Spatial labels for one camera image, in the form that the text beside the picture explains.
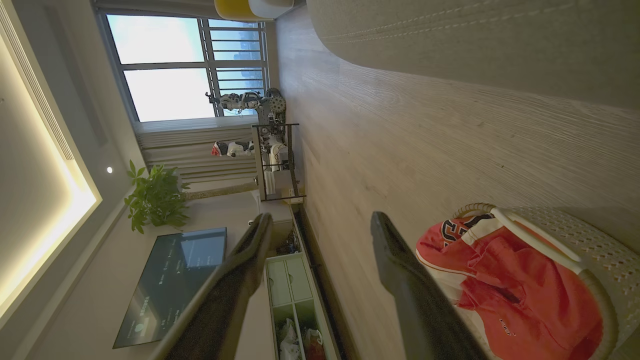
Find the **white round seat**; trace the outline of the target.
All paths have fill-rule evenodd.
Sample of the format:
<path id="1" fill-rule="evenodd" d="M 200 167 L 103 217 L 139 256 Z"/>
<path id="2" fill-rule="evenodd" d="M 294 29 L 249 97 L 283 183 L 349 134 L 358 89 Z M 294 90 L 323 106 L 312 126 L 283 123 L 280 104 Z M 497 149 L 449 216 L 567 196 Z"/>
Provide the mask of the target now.
<path id="1" fill-rule="evenodd" d="M 295 0 L 247 0 L 252 13 L 259 18 L 277 19 L 290 11 Z"/>

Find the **grey fabric sofa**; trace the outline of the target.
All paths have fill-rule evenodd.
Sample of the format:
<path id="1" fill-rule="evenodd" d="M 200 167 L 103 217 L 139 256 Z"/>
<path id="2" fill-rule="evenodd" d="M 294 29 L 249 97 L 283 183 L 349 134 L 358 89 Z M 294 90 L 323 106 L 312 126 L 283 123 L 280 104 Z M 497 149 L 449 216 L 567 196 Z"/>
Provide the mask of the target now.
<path id="1" fill-rule="evenodd" d="M 640 0 L 306 0 L 339 58 L 640 110 Z"/>

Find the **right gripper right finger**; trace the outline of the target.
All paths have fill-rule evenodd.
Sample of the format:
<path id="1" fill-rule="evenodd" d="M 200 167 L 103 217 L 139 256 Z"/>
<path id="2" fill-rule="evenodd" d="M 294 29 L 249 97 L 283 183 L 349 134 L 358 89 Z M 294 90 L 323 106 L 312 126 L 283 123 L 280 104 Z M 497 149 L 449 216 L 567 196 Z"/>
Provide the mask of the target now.
<path id="1" fill-rule="evenodd" d="M 407 360 L 489 360 L 387 214 L 372 213 L 370 232 L 379 279 L 395 301 Z"/>

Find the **white low TV cabinet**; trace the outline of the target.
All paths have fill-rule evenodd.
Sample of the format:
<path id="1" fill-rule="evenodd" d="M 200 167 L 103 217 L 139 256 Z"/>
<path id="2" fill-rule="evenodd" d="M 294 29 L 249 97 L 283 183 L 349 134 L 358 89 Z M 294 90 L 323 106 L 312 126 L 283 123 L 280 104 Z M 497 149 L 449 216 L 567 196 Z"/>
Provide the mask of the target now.
<path id="1" fill-rule="evenodd" d="M 306 255 L 297 252 L 267 258 L 263 279 L 269 294 L 275 359 L 279 360 L 279 330 L 286 319 L 292 319 L 301 360 L 306 360 L 303 338 L 307 329 L 320 331 L 326 360 L 342 360 Z"/>

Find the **white perforated laundry basket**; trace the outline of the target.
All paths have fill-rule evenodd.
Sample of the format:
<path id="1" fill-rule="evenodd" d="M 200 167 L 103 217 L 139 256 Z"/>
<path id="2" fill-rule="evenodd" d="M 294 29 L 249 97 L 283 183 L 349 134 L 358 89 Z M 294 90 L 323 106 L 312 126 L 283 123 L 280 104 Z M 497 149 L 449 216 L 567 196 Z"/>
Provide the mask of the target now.
<path id="1" fill-rule="evenodd" d="M 552 207 L 469 203 L 455 218 L 492 214 L 526 244 L 576 274 L 602 317 L 602 338 L 590 360 L 610 360 L 640 326 L 640 256 L 598 228 Z"/>

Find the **white robot with red part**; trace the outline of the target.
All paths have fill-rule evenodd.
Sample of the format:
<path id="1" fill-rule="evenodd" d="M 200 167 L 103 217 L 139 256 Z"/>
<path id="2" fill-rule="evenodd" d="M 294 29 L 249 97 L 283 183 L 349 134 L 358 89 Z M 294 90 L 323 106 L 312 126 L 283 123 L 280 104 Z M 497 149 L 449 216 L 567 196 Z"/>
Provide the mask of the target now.
<path id="1" fill-rule="evenodd" d="M 211 155 L 214 157 L 253 157 L 255 146 L 253 141 L 216 141 L 212 146 Z"/>

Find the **green leafy potted plant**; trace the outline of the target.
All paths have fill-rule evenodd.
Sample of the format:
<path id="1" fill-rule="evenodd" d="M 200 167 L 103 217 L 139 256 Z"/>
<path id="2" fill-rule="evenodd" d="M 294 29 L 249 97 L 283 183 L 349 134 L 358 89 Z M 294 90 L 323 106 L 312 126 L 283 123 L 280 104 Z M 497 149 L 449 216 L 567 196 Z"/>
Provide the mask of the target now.
<path id="1" fill-rule="evenodd" d="M 155 165 L 137 168 L 129 162 L 126 174 L 133 186 L 129 196 L 123 199 L 128 208 L 131 230 L 144 234 L 147 226 L 170 226 L 181 230 L 190 218 L 187 214 L 189 202 L 256 191 L 255 182 L 247 182 L 217 189 L 191 191 L 190 183 L 183 183 L 178 169 Z"/>

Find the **beige pleated curtain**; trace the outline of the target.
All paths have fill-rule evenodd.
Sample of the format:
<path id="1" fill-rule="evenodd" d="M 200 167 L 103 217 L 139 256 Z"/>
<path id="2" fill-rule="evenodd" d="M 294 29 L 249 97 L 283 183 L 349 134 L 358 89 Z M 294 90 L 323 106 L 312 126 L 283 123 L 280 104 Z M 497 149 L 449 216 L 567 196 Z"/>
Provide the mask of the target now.
<path id="1" fill-rule="evenodd" d="M 147 169 L 176 168 L 183 182 L 206 188 L 253 182 L 257 166 L 253 156 L 211 154 L 215 142 L 248 142 L 255 114 L 185 120 L 145 121 L 134 125 L 135 138 Z"/>

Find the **wall-mounted flat television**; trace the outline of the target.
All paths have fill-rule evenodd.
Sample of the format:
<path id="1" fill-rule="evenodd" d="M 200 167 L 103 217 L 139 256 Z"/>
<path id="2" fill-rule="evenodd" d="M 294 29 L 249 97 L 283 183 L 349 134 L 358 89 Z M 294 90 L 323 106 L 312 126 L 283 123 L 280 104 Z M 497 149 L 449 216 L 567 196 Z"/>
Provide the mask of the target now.
<path id="1" fill-rule="evenodd" d="M 225 227 L 159 235 L 113 348 L 162 340 L 206 280 L 224 262 L 226 247 Z"/>

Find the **black metal frame rack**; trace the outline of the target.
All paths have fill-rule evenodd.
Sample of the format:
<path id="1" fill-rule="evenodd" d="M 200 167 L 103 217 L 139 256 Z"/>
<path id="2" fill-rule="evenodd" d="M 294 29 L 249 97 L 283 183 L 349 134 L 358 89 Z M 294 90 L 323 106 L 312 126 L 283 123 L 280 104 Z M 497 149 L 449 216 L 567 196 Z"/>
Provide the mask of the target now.
<path id="1" fill-rule="evenodd" d="M 251 126 L 256 150 L 256 184 L 259 199 L 262 202 L 283 201 L 302 204 L 306 200 L 306 191 L 302 175 L 297 170 L 297 162 L 293 152 L 293 135 L 299 123 L 286 123 L 281 126 L 283 136 L 264 137 L 262 129 L 269 130 L 268 125 Z"/>

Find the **red and white jersey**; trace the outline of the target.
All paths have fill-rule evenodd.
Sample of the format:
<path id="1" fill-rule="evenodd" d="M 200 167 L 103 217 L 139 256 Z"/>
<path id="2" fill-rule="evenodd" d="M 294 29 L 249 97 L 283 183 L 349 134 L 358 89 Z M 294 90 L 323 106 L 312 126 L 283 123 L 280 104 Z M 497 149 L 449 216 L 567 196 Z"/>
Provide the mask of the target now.
<path id="1" fill-rule="evenodd" d="M 589 360 L 601 344 L 601 312 L 579 277 L 491 214 L 430 227 L 415 253 L 501 360 Z"/>

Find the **white cloth in cabinet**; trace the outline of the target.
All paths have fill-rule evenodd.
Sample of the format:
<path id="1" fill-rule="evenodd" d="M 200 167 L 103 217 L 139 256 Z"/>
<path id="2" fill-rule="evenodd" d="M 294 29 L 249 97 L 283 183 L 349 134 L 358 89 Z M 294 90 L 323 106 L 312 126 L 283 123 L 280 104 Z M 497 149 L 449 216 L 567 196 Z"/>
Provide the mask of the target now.
<path id="1" fill-rule="evenodd" d="M 288 318 L 278 332 L 279 360 L 302 360 L 295 322 Z"/>

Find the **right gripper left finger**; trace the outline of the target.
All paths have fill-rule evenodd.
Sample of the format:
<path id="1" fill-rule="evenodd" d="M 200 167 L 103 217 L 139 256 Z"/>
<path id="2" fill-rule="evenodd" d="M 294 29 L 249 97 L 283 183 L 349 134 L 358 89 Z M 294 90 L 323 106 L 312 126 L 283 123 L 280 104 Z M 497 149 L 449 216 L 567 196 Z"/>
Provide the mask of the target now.
<path id="1" fill-rule="evenodd" d="M 234 360 L 249 300 L 263 278 L 273 225 L 270 213 L 253 220 L 149 360 Z"/>

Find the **red item in cabinet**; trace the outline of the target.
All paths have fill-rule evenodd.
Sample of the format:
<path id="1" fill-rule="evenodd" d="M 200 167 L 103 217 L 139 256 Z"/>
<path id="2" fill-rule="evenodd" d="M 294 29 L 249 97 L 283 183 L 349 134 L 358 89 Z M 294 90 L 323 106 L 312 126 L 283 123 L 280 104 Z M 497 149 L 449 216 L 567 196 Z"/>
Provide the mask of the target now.
<path id="1" fill-rule="evenodd" d="M 306 360 L 326 360 L 322 333 L 317 329 L 307 328 L 302 338 Z"/>

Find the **yellow round seat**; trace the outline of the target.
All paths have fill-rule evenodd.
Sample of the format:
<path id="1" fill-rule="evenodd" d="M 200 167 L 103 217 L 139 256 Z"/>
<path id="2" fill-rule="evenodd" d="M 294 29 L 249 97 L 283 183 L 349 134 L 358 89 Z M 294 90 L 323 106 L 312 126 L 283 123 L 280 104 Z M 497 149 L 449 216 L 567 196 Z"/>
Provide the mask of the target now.
<path id="1" fill-rule="evenodd" d="M 236 22 L 265 22 L 273 18 L 257 16 L 250 9 L 249 0 L 214 0 L 215 10 L 220 18 Z"/>

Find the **white robot with grey base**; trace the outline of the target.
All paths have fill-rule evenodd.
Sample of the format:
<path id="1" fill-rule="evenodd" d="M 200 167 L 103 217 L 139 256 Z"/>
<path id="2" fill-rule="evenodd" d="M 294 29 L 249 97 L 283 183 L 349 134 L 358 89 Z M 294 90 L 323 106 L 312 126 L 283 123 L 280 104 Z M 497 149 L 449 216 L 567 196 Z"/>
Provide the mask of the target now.
<path id="1" fill-rule="evenodd" d="M 263 96 L 260 91 L 247 91 L 241 95 L 228 93 L 220 96 L 205 92 L 209 103 L 221 107 L 223 110 L 242 112 L 244 110 L 258 110 L 266 107 L 272 113 L 284 113 L 286 100 L 278 88 L 269 88 Z"/>

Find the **large window with railing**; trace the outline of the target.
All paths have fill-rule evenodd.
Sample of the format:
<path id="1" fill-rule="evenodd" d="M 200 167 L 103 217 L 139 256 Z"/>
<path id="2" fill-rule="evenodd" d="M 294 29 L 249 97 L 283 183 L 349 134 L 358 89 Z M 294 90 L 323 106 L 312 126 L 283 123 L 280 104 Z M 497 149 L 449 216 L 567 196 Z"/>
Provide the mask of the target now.
<path id="1" fill-rule="evenodd" d="M 210 98 L 268 89 L 265 23 L 122 11 L 102 11 L 99 19 L 135 122 L 256 114 Z"/>

